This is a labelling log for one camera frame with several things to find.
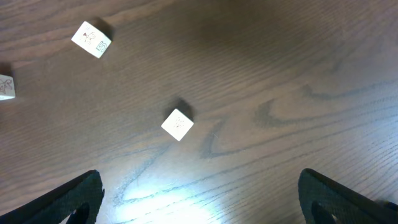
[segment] printed illustration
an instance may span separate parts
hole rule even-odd
[[[178,117],[176,120],[175,120],[175,125],[174,125],[174,128],[182,128],[182,127],[184,127],[185,126],[185,121],[184,121],[184,119],[182,119],[181,117]]]
[[[0,79],[0,93],[6,94],[6,89],[12,90],[11,83],[12,83],[12,80],[3,81]]]
[[[91,40],[95,38],[95,33],[92,32],[90,34],[87,34],[86,32],[83,34],[83,36],[85,37],[85,43],[87,43],[88,45],[91,44]]]
[[[104,42],[100,42],[96,48],[97,50],[99,50],[100,52],[104,52],[106,49],[106,44]]]

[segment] white cube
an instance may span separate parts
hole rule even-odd
[[[14,79],[6,75],[0,75],[0,100],[15,98]]]
[[[102,56],[112,42],[105,34],[86,21],[72,37],[72,41],[97,58]]]
[[[192,126],[193,122],[177,109],[174,109],[162,124],[162,128],[178,141],[184,137]]]

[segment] black object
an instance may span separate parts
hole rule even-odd
[[[104,191],[100,173],[90,170],[49,193],[0,216],[3,223],[95,223]]]
[[[383,207],[311,169],[301,172],[298,197],[307,223],[398,223],[397,205]]]

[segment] die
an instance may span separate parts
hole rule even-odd
[[[112,42],[105,34],[86,21],[72,37],[72,41],[97,58],[102,56]]]
[[[6,75],[0,75],[0,100],[15,98],[14,79]]]
[[[193,121],[187,118],[178,109],[174,109],[162,124],[162,128],[178,141],[184,137],[192,126]]]

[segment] white die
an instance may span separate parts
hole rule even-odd
[[[112,42],[105,34],[86,21],[72,37],[72,41],[97,58],[102,56]]]
[[[184,137],[192,126],[193,122],[177,109],[174,109],[162,124],[162,128],[178,141]]]
[[[0,100],[15,98],[14,79],[6,75],[0,75]]]

